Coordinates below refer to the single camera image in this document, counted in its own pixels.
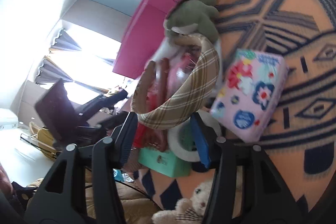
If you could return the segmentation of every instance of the mint green box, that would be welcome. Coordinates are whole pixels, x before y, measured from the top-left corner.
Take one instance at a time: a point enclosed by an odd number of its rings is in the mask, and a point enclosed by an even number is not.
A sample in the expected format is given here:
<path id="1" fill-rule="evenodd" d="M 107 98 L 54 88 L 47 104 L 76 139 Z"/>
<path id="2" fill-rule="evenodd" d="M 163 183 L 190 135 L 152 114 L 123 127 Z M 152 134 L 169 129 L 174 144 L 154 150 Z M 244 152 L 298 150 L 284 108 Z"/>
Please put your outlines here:
<path id="1" fill-rule="evenodd" d="M 153 148 L 142 148 L 138 161 L 142 165 L 171 178 L 186 177 L 191 169 L 190 162 L 181 160 L 170 150 L 160 152 Z"/>

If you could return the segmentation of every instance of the plaid headband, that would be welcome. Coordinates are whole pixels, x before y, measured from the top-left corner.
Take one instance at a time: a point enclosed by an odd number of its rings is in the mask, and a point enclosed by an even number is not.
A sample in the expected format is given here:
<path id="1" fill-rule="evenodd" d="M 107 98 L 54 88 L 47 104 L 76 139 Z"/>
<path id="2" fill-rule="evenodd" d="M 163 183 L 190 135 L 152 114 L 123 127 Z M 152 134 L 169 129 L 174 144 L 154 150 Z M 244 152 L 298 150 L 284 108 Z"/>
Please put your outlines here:
<path id="1" fill-rule="evenodd" d="M 180 35 L 174 40 L 181 46 L 201 46 L 201 55 L 187 80 L 164 104 L 147 112 L 147 91 L 155 75 L 156 64 L 149 62 L 135 89 L 131 109 L 138 114 L 138 121 L 148 128 L 169 129 L 187 120 L 193 112 L 204 106 L 216 84 L 219 57 L 211 42 L 203 35 Z"/>

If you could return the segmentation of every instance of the green plush toy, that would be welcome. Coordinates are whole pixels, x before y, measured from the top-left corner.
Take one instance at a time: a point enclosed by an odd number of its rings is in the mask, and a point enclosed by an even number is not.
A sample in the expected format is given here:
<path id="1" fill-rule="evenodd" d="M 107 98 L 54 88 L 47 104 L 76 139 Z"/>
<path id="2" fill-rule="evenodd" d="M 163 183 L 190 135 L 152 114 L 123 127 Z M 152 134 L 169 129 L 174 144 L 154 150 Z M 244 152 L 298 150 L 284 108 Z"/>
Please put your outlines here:
<path id="1" fill-rule="evenodd" d="M 219 14 L 215 5 L 216 0 L 181 0 L 164 21 L 165 35 L 198 32 L 212 43 L 216 42 L 218 32 L 211 20 Z"/>

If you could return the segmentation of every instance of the pink box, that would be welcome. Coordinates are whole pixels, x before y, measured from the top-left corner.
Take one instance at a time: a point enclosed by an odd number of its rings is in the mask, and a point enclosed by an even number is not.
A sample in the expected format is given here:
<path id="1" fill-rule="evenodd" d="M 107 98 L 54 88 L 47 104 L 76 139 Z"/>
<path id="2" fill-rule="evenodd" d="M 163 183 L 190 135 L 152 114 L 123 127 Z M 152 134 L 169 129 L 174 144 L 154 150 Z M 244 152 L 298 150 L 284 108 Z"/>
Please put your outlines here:
<path id="1" fill-rule="evenodd" d="M 211 114 L 244 142 L 260 139 L 288 75 L 280 55 L 237 50 Z"/>
<path id="2" fill-rule="evenodd" d="M 179 0 L 141 0 L 127 26 L 113 72 L 136 79 L 164 38 L 163 21 Z"/>

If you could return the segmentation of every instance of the bed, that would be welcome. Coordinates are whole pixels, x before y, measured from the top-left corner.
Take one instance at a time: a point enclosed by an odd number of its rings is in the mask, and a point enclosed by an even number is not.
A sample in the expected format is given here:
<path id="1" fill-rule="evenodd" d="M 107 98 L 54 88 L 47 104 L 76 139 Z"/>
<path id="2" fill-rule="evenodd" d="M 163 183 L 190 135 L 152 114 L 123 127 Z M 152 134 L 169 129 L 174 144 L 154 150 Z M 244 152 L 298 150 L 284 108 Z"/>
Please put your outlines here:
<path id="1" fill-rule="evenodd" d="M 336 169 L 336 0 L 218 0 L 217 9 L 224 69 L 237 48 L 281 54 L 290 68 L 259 144 L 306 214 Z M 194 165 L 189 177 L 171 179 L 152 170 L 134 175 L 160 206 L 172 209 L 213 173 Z"/>

